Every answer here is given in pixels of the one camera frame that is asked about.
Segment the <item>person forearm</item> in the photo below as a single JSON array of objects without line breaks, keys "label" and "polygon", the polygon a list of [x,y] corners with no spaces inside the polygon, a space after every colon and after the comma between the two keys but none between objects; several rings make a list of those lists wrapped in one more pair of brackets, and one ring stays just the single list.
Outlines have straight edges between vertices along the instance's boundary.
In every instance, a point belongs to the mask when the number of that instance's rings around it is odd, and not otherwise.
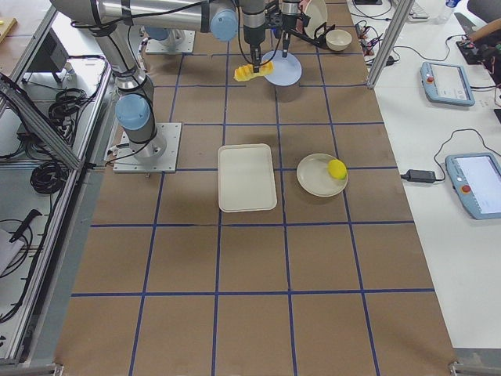
[{"label": "person forearm", "polygon": [[472,42],[475,42],[479,39],[485,38],[486,36],[489,36],[490,34],[499,31],[501,28],[501,19],[493,20],[490,23],[487,23],[485,26],[481,27],[477,31],[475,31],[473,34],[469,36],[469,39]]}]

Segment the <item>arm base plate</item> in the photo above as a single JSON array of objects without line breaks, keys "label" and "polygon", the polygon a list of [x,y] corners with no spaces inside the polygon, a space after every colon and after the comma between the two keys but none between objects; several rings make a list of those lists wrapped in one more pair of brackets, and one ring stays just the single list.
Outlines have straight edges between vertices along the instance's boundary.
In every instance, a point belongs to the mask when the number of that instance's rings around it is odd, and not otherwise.
[{"label": "arm base plate", "polygon": [[116,173],[156,173],[176,171],[182,124],[156,123],[156,135],[149,143],[139,144],[129,140],[132,131],[125,129],[120,148],[114,157],[113,170]]},{"label": "arm base plate", "polygon": [[193,51],[194,31],[157,27],[147,27],[145,31],[148,36],[146,54],[178,55]]}]

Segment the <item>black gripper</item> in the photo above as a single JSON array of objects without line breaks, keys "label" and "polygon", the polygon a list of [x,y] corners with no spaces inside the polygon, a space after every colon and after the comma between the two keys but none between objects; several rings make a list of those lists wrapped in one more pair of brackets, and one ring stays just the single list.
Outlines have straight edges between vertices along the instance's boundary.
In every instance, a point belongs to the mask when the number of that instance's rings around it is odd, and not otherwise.
[{"label": "black gripper", "polygon": [[253,72],[258,73],[261,67],[261,43],[265,40],[265,31],[272,29],[274,36],[280,38],[279,2],[262,0],[243,0],[240,2],[243,13],[243,35],[250,46],[250,57]]},{"label": "black gripper", "polygon": [[300,0],[282,1],[282,58],[288,57],[290,37],[297,34],[297,20],[300,18]]}]

